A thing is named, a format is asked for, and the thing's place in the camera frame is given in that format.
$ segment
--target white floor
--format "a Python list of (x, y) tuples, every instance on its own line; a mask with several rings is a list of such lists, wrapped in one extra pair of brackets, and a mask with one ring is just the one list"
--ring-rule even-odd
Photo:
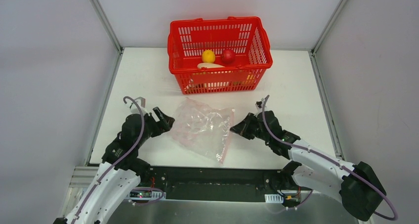
[[(189, 95), (213, 108), (235, 109), (234, 124), (249, 112), (254, 103), (270, 94), (267, 107), (273, 110), (283, 129), (293, 132), (313, 146), (334, 155), (334, 149), (316, 80), (306, 51), (271, 51), (274, 64), (266, 71), (258, 87), (247, 92)], [(100, 163), (106, 146), (121, 130), (130, 111), (122, 98), (142, 96), (146, 108), (155, 106), (171, 115), (185, 99), (175, 77), (168, 70), (166, 48), (126, 48), (106, 107), (90, 163)], [(287, 159), (275, 155), (259, 139), (246, 140), (231, 135), (231, 143), (221, 165), (226, 168), (280, 169)], [(147, 140), (139, 158), (151, 165), (219, 167), (220, 165), (180, 147), (167, 134)]]

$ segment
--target cable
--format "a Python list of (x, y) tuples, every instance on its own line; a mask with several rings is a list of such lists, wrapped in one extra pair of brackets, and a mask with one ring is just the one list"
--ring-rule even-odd
[(158, 197), (155, 200), (148, 201), (146, 203), (136, 203), (136, 202), (133, 202), (133, 204), (135, 206), (145, 206), (145, 205), (150, 205), (150, 204), (153, 204), (153, 203), (157, 203), (158, 201), (160, 201), (160, 199), (162, 199), (162, 198), (165, 197), (165, 193), (163, 192), (163, 190), (161, 190), (159, 188), (135, 188), (132, 191), (158, 191), (158, 192), (161, 193), (161, 196), (160, 197)]
[[(275, 140), (277, 140), (279, 143), (282, 143), (282, 144), (284, 144), (284, 145), (288, 145), (288, 146), (290, 146), (290, 147), (295, 147), (295, 148), (298, 148), (298, 149), (302, 149), (302, 150), (306, 150), (306, 151), (308, 151), (308, 148), (306, 148), (306, 147), (304, 147), (304, 146), (300, 146), (300, 145), (296, 145), (296, 144), (292, 144), (292, 143), (289, 143), (289, 142), (286, 142), (286, 141), (282, 141), (281, 139), (279, 139), (279, 138), (277, 138), (274, 134), (273, 134), (273, 132), (269, 129), (269, 127), (268, 127), (268, 123), (266, 122), (266, 119), (265, 119), (265, 105), (266, 105), (266, 102), (268, 101), (268, 98), (269, 98), (269, 95), (265, 98), (265, 101), (263, 102), (263, 106), (262, 106), (262, 118), (263, 118), (263, 123), (264, 123), (264, 125), (265, 125), (265, 127), (266, 127), (266, 129), (268, 130), (268, 133), (275, 139)], [(339, 164), (339, 162), (337, 162), (337, 161), (335, 161), (335, 160), (333, 160), (332, 158), (330, 158), (330, 157), (328, 157), (328, 156), (326, 156), (326, 155), (324, 155), (324, 154), (322, 154), (322, 153), (320, 153), (320, 152), (317, 152), (317, 151), (315, 151), (315, 150), (310, 150), (310, 152), (312, 152), (312, 153), (314, 153), (314, 154), (316, 154), (316, 155), (318, 155), (318, 156), (320, 156), (320, 157), (322, 157), (322, 158), (324, 158), (325, 160), (327, 160), (327, 161), (330, 161), (332, 164), (334, 164), (334, 165), (336, 165), (336, 166), (338, 166), (339, 168), (340, 168), (340, 164)], [(395, 221), (395, 220), (397, 220), (398, 218), (399, 218), (399, 215), (398, 215), (398, 213), (397, 213), (397, 211), (396, 211), (396, 208), (394, 207), (394, 205), (391, 203), (391, 201), (390, 201), (390, 199), (388, 199), (387, 198), (387, 196), (385, 196), (378, 188), (376, 188), (374, 185), (372, 185), (370, 182), (368, 182), (366, 179), (364, 179), (364, 178), (362, 178), (361, 176), (359, 176), (358, 174), (356, 174), (355, 172), (353, 172), (352, 170), (350, 170), (350, 169), (348, 169), (346, 166), (342, 166), (341, 167), (343, 170), (345, 170), (346, 172), (348, 172), (348, 173), (350, 173), (351, 175), (353, 175), (353, 176), (355, 176), (357, 179), (359, 179), (360, 181), (362, 181), (363, 183), (365, 183), (366, 185), (368, 185), (370, 188), (372, 188), (375, 192), (377, 192), (383, 199), (384, 199), (384, 201), (388, 204), (388, 206), (390, 207), (390, 209), (391, 209), (391, 211), (393, 212), (393, 215), (394, 215), (394, 217), (388, 217), (388, 216), (385, 216), (385, 215), (383, 215), (383, 214), (381, 214), (381, 213), (378, 213), (378, 212), (374, 212), (374, 214), (376, 214), (377, 216), (379, 216), (379, 217), (382, 217), (382, 218), (384, 218), (384, 219), (387, 219), (387, 220), (390, 220), (390, 221)]]
[[(299, 208), (301, 205), (303, 205), (307, 200), (308, 200), (308, 198), (313, 194), (313, 191), (314, 190), (311, 190), (309, 193), (308, 193), (308, 195), (307, 195), (307, 197), (306, 198), (304, 198), (304, 200), (300, 203), (300, 204), (298, 204), (297, 206), (295, 206), (294, 207), (294, 210), (297, 210), (297, 208)], [(288, 211), (289, 210), (289, 208), (284, 208), (284, 209), (282, 209), (282, 210), (280, 210), (279, 212), (272, 212), (272, 211), (270, 211), (269, 209), (267, 209), (271, 214), (275, 214), (275, 215), (277, 215), (277, 214), (280, 214), (280, 213), (282, 213), (283, 211)]]
[[(130, 154), (134, 148), (138, 145), (138, 143), (140, 142), (141, 137), (143, 136), (143, 132), (144, 132), (144, 114), (140, 108), (140, 106), (137, 104), (137, 102), (129, 97), (129, 96), (125, 96), (123, 98), (124, 103), (126, 104), (126, 99), (129, 99), (132, 101), (132, 103), (137, 107), (137, 109), (140, 112), (141, 115), (141, 130), (140, 130), (140, 135), (137, 138), (137, 141), (135, 141), (135, 143), (132, 145), (132, 147), (123, 155), (121, 156), (118, 160), (116, 160), (96, 181), (96, 184), (92, 187), (92, 189), (89, 191), (89, 193), (87, 193), (86, 197), (84, 198), (82, 204), (80, 204), (79, 209), (77, 210), (75, 217), (78, 217), (79, 214), (82, 212), (83, 207), (85, 206), (86, 202), (88, 201), (88, 199), (90, 198), (91, 194), (94, 192), (94, 190), (96, 189), (96, 187), (100, 184), (100, 182), (102, 181), (102, 179), (110, 172), (111, 169), (113, 169), (121, 160), (123, 160), (128, 154)], [(71, 224), (74, 224), (76, 222), (77, 219), (73, 219), (71, 221)]]
[[(283, 198), (285, 198), (285, 197), (287, 197), (287, 196), (288, 196), (288, 195), (285, 195), (285, 194), (282, 192), (282, 184), (280, 184), (280, 185), (279, 185), (279, 188), (278, 188), (278, 190), (277, 190), (277, 193), (279, 194), (279, 196), (281, 196), (281, 197), (283, 197)], [(296, 195), (292, 195), (291, 197), (295, 198), (295, 197), (297, 197), (300, 193), (301, 193), (301, 187), (299, 186), (299, 187), (298, 187), (298, 190), (297, 190), (297, 194), (296, 194)]]
[(154, 188), (154, 183), (155, 183), (156, 180), (154, 179), (154, 177), (151, 177), (150, 181), (151, 181), (151, 186), (150, 187)]

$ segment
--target apple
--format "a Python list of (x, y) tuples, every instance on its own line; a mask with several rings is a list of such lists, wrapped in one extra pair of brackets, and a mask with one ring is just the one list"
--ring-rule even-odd
[(236, 53), (231, 49), (224, 49), (221, 54), (221, 61), (225, 64), (234, 62), (236, 59)]

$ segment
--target red basket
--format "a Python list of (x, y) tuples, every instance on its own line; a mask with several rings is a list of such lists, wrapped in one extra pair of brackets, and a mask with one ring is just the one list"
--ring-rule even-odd
[[(236, 53), (231, 64), (220, 58), (226, 48)], [(206, 49), (215, 53), (214, 63), (225, 68), (199, 69)], [(254, 90), (272, 66), (269, 49), (258, 17), (173, 21), (168, 37), (169, 70), (184, 94)]]

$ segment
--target clear plastic bag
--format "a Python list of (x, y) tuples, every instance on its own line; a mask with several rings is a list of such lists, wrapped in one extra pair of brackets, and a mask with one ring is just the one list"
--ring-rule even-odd
[(170, 136), (183, 147), (222, 163), (230, 143), (233, 108), (213, 109), (186, 98), (176, 109)]

